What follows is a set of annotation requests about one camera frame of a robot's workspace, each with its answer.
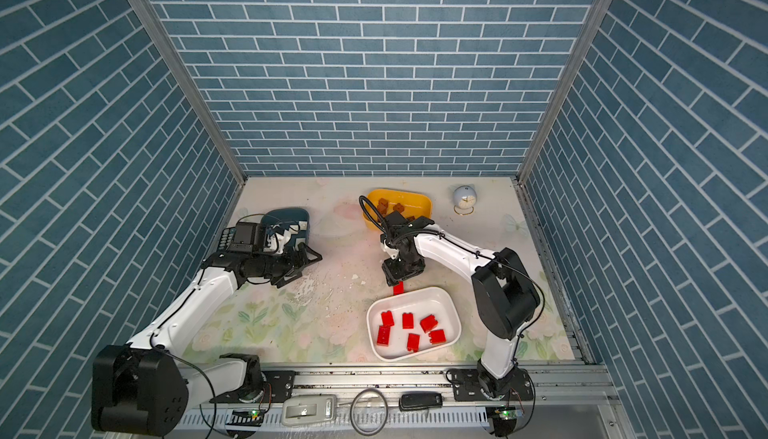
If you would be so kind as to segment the red square lego brick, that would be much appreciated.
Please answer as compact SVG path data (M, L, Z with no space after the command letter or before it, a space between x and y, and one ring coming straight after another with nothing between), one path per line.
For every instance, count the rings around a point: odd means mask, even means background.
M405 330L412 330L414 328L414 317L412 313L404 312L401 318L402 328Z

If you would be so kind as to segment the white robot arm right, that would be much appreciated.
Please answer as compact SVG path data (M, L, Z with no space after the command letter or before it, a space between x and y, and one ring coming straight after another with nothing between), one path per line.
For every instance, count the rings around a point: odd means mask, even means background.
M420 216L406 219L395 211L387 216L366 196L359 197L363 215L380 231L388 255L382 263L387 284L395 286L424 272L431 259L472 286L479 317L488 331L477 370L481 390L497 399L513 390L522 377L516 354L524 333L544 312L543 289L531 278L519 255L509 249L482 249Z

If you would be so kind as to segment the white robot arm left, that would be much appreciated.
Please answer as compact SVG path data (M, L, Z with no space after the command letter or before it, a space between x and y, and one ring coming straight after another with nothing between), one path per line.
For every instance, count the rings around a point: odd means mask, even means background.
M265 400L271 388L256 355L228 353L203 367L182 357L214 312L243 285L284 286L322 255L304 243L281 254L215 252L145 329L107 345L92 369L91 424L97 431L163 437L191 407L221 395Z

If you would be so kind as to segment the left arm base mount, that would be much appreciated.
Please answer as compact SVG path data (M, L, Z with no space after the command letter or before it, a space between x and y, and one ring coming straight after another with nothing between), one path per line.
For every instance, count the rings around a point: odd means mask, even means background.
M256 385L219 394L210 403L221 404L268 404L283 403L293 394L296 372L293 370L267 370L261 373Z

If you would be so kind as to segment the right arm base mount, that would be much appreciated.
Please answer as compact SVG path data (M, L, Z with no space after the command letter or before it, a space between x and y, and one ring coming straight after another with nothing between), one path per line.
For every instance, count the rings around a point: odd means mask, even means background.
M532 401L534 384L526 369L514 366L504 377L495 378L481 364L475 369L450 368L445 371L454 399L458 402Z

